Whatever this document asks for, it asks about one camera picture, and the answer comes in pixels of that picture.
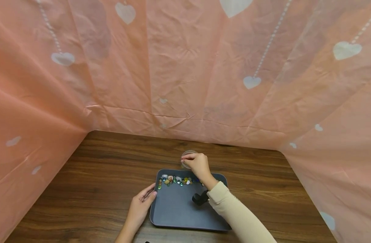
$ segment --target wood grain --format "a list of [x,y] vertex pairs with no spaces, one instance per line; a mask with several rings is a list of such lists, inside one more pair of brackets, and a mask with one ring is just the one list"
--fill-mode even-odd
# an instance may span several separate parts
[[[287,160],[277,151],[93,131],[6,242],[114,242],[130,200],[162,168],[179,169],[188,149],[281,243],[335,243]],[[237,242],[230,233],[155,228],[147,218],[135,242]]]

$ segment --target gray tray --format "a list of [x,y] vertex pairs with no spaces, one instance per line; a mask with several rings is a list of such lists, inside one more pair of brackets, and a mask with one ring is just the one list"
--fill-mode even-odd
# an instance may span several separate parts
[[[229,224],[219,216],[208,202],[201,206],[192,201],[195,193],[201,194],[206,188],[201,183],[194,182],[190,185],[180,186],[179,184],[167,185],[162,182],[162,188],[158,190],[158,182],[163,174],[197,177],[191,171],[175,169],[161,169],[157,173],[155,191],[157,197],[150,208],[150,222],[158,227],[192,228],[209,231],[228,231],[231,230]],[[222,174],[213,174],[227,186],[227,180]]]

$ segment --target small glass jar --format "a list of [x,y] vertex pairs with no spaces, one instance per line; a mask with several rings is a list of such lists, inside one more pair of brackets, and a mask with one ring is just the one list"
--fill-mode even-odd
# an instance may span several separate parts
[[[181,157],[185,156],[186,154],[197,154],[198,152],[194,151],[194,150],[187,150],[185,151]],[[181,157],[180,157],[180,162],[181,162],[181,168],[182,169],[191,169],[188,165],[184,164],[182,161],[181,161]]]

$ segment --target cream long sleeve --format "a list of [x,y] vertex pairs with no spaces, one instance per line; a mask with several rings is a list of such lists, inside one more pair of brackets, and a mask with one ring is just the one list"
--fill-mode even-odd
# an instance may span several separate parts
[[276,243],[263,223],[222,183],[207,193],[209,203],[243,243]]

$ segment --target pink fabric backdrop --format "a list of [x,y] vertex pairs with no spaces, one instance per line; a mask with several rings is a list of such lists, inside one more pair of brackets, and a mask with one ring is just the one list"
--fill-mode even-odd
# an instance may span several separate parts
[[0,242],[85,134],[285,154],[371,242],[371,0],[0,1]]

